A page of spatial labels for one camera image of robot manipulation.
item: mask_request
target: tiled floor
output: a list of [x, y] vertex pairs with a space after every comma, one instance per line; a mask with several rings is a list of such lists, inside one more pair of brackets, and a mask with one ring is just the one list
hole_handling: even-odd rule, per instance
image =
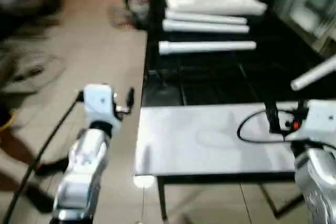
[[[113, 139], [110, 164], [104, 173], [96, 223], [135, 223], [142, 212], [142, 189], [133, 184], [133, 159], [140, 113], [140, 96], [146, 34], [112, 28], [107, 9], [119, 0], [65, 0], [60, 14], [61, 25], [52, 28], [49, 39], [35, 46], [67, 60], [65, 73], [37, 95], [27, 98], [19, 110], [18, 134], [38, 151], [48, 133], [86, 83], [108, 82], [115, 87], [123, 102], [128, 88], [135, 87], [136, 103], [132, 116], [123, 122], [118, 137]], [[82, 107], [61, 128], [43, 160], [57, 159], [67, 153], [75, 137], [85, 126]], [[20, 179], [25, 171], [1, 155], [2, 168]], [[54, 194], [61, 175], [40, 182]], [[268, 187], [277, 204], [293, 196], [294, 186]], [[277, 222], [253, 185], [169, 186], [167, 208], [171, 223], [307, 223], [305, 207]], [[2, 193], [0, 214], [6, 210], [10, 194]], [[155, 186], [145, 192], [145, 224], [161, 223], [158, 193]], [[48, 223], [25, 199], [16, 206], [12, 223]]]

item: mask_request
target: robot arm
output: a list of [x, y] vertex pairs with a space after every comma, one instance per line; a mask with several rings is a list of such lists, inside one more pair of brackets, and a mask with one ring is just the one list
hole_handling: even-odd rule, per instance
[[123, 108], [116, 106], [109, 86], [91, 84], [84, 88], [89, 127], [69, 151], [69, 165], [58, 187], [51, 223], [92, 223], [110, 141], [119, 131], [123, 115], [130, 114], [133, 96], [131, 89]]
[[[336, 55], [292, 81], [301, 90], [336, 69]], [[304, 196], [313, 224], [336, 223], [336, 160], [318, 140], [333, 138], [336, 132], [336, 102], [309, 101], [308, 114], [299, 130], [287, 140], [308, 138], [310, 143], [292, 142], [295, 181]]]

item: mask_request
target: black table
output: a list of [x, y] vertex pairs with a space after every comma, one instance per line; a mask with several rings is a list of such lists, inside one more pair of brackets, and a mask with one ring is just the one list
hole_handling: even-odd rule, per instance
[[[269, 4], [269, 9], [261, 17], [247, 17], [250, 26], [248, 35], [213, 35], [164, 32], [161, 22], [164, 17], [165, 1], [151, 0], [142, 107], [334, 98], [336, 92], [330, 87], [336, 81], [336, 73], [299, 92], [292, 91], [290, 81], [319, 64], [322, 59], [271, 11], [273, 0], [260, 1]], [[157, 45], [160, 40], [253, 40], [258, 46], [254, 51], [160, 56]], [[276, 218], [280, 218], [303, 201], [300, 195], [280, 210], [276, 209], [262, 183], [293, 182], [293, 173], [264, 175], [254, 173], [249, 178], [253, 178], [254, 182], [260, 184], [261, 191]], [[232, 182], [228, 180], [228, 176], [221, 175], [174, 176], [172, 174], [158, 176], [157, 179], [163, 220], [167, 219], [164, 185]]]

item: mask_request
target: white cylinder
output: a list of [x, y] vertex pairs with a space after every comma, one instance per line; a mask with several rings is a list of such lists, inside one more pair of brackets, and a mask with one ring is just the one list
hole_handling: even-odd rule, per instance
[[193, 31], [204, 33], [235, 33], [246, 34], [249, 27], [245, 25], [227, 25], [227, 24], [211, 24], [200, 22], [186, 22], [164, 19], [162, 21], [164, 31]]
[[196, 14], [196, 13], [178, 13], [172, 10], [166, 9], [165, 18], [180, 21], [189, 22], [205, 22], [205, 23], [222, 23], [222, 24], [236, 24], [245, 25], [247, 19], [241, 17], [230, 17], [221, 15], [206, 15], [206, 14]]
[[159, 41], [160, 55], [184, 54], [189, 52], [216, 52], [254, 50], [254, 41], [210, 41], [210, 42], [169, 42]]
[[332, 56], [330, 59], [317, 65], [315, 68], [310, 69], [308, 72], [304, 73], [300, 77], [296, 78], [291, 82], [291, 87], [293, 90], [301, 90], [309, 84], [321, 79], [322, 77], [330, 74], [336, 69], [336, 55]]

